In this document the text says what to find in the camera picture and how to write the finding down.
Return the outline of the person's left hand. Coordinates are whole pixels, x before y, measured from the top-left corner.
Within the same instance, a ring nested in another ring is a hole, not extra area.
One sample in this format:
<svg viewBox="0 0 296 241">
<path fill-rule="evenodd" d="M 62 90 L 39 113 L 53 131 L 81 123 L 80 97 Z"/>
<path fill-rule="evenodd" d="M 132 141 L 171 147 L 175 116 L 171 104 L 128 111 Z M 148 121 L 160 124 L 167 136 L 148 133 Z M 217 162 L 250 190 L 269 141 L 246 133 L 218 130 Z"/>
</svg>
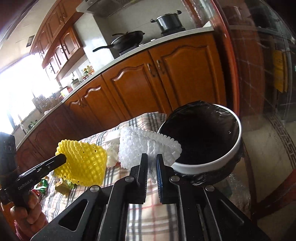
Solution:
<svg viewBox="0 0 296 241">
<path fill-rule="evenodd" d="M 11 216 L 14 219 L 16 236 L 19 240 L 30 240 L 48 224 L 39 199 L 32 191 L 30 191 L 27 205 L 29 211 L 24 207 L 15 206 L 10 209 Z"/>
</svg>

